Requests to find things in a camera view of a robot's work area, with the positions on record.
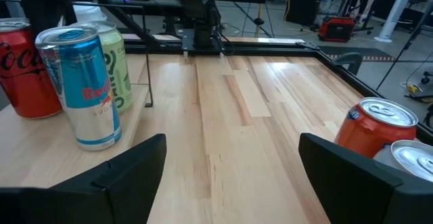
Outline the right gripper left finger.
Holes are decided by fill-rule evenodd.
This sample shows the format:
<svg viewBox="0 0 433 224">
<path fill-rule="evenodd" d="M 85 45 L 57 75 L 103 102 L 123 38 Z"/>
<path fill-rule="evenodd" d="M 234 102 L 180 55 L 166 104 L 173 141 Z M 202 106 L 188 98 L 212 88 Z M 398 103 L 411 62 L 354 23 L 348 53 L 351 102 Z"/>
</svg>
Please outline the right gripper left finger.
<svg viewBox="0 0 433 224">
<path fill-rule="evenodd" d="M 166 136 L 156 134 L 50 188 L 1 188 L 2 223 L 146 223 L 162 179 Z"/>
</svg>

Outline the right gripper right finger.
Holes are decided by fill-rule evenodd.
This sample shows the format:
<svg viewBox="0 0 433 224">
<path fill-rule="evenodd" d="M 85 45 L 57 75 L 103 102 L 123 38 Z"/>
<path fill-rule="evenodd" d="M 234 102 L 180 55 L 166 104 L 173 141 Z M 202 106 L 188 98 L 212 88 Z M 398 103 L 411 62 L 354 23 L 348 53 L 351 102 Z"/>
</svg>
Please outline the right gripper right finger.
<svg viewBox="0 0 433 224">
<path fill-rule="evenodd" d="M 432 182 L 311 133 L 298 153 L 331 223 L 432 222 Z"/>
</svg>

